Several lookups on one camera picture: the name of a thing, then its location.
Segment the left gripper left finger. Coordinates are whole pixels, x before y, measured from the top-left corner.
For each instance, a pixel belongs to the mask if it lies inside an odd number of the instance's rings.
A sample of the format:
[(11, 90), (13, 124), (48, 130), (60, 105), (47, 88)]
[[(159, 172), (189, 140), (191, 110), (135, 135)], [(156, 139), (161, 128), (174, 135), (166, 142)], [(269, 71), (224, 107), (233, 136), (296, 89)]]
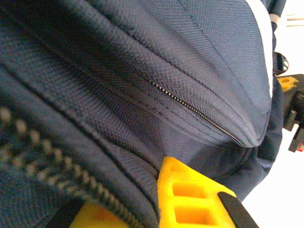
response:
[(102, 206), (85, 203), (73, 220), (74, 228), (127, 228), (128, 225)]

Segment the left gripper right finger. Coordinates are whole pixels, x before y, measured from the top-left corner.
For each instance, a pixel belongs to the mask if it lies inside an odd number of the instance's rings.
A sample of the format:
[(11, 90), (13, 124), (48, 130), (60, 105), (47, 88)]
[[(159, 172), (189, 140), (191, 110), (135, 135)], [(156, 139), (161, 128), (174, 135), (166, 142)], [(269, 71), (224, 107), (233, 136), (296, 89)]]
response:
[(157, 180), (161, 228), (256, 228), (235, 193), (173, 157)]

